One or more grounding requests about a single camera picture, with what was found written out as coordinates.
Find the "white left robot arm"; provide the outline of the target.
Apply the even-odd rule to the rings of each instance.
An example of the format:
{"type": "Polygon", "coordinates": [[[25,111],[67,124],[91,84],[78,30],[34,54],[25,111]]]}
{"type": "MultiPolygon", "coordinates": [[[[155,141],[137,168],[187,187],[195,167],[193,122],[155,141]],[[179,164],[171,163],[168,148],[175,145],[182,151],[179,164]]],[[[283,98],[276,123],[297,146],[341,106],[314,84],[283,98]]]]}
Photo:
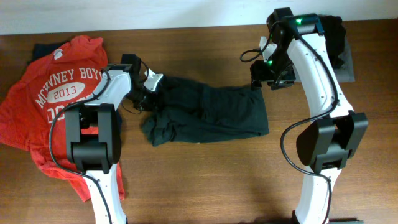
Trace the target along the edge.
{"type": "Polygon", "coordinates": [[[121,136],[116,110],[123,99],[146,99],[156,93],[163,74],[151,69],[109,64],[87,103],[65,112],[68,160],[76,165],[88,187],[96,223],[127,223],[117,183],[121,136]]]}

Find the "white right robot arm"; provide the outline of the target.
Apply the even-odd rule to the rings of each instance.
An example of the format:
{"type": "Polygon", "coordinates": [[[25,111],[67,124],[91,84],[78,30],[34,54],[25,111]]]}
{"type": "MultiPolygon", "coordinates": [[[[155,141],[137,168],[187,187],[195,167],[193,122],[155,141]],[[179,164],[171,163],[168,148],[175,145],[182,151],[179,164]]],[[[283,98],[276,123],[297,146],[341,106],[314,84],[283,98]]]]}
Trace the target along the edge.
{"type": "Polygon", "coordinates": [[[331,223],[330,209],[335,182],[364,137],[369,122],[356,113],[342,92],[328,57],[325,30],[317,14],[293,15],[290,8],[275,9],[267,18],[269,36],[261,44],[261,59],[251,59],[251,86],[266,83],[272,90],[302,83],[310,116],[291,124],[289,131],[308,124],[297,136],[295,147],[303,167],[286,161],[303,174],[299,203],[291,223],[331,223]]]}

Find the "dark green t-shirt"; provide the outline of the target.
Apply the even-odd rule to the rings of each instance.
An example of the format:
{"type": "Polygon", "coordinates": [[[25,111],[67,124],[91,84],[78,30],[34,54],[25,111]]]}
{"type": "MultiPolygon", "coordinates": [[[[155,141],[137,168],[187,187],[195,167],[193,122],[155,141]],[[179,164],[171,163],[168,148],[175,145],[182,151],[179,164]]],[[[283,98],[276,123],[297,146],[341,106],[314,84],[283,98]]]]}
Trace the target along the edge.
{"type": "Polygon", "coordinates": [[[260,89],[250,86],[215,88],[179,77],[160,86],[158,107],[141,130],[153,146],[167,142],[212,143],[269,134],[260,89]]]}

